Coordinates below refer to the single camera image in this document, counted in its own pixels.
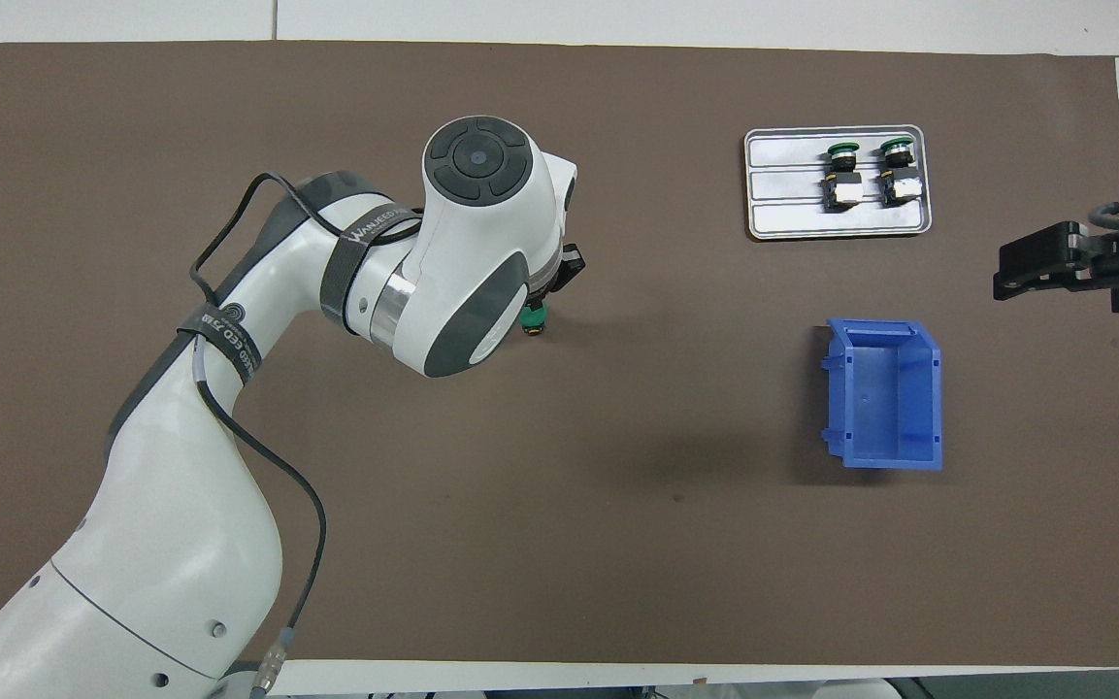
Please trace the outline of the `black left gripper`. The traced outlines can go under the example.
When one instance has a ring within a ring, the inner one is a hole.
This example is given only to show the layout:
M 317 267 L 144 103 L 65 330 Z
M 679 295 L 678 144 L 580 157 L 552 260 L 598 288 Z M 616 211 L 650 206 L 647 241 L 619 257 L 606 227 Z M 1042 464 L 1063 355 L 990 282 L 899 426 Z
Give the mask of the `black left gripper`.
M 558 292 L 576 278 L 582 270 L 585 270 L 586 262 L 581 255 L 576 244 L 563 244 L 562 248 L 551 264 L 542 270 L 540 278 L 529 283 L 529 293 L 525 297 L 527 302 L 542 302 L 551 293 Z

